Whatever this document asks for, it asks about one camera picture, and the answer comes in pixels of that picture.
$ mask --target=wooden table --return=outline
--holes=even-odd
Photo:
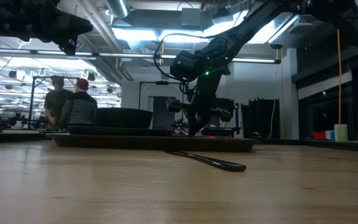
[[[358,152],[255,146],[200,152],[0,144],[0,223],[358,223]]]

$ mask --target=red cap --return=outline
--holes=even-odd
[[[88,90],[89,85],[90,83],[86,79],[81,78],[77,81],[78,88],[82,90]]]

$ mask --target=black tray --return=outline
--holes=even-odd
[[[102,128],[69,126],[70,134],[98,135],[98,136],[171,136],[170,130],[141,129],[141,128]]]

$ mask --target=dark shirt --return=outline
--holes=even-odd
[[[51,115],[55,119],[60,119],[63,106],[65,105],[66,100],[68,100],[72,95],[72,91],[64,89],[59,91],[52,90],[45,97],[45,108],[50,110]]]
[[[96,108],[98,108],[98,102],[87,92],[74,93],[63,107],[60,126],[94,126]]]

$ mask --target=red container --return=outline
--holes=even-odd
[[[326,133],[313,133],[313,139],[315,140],[325,140]]]

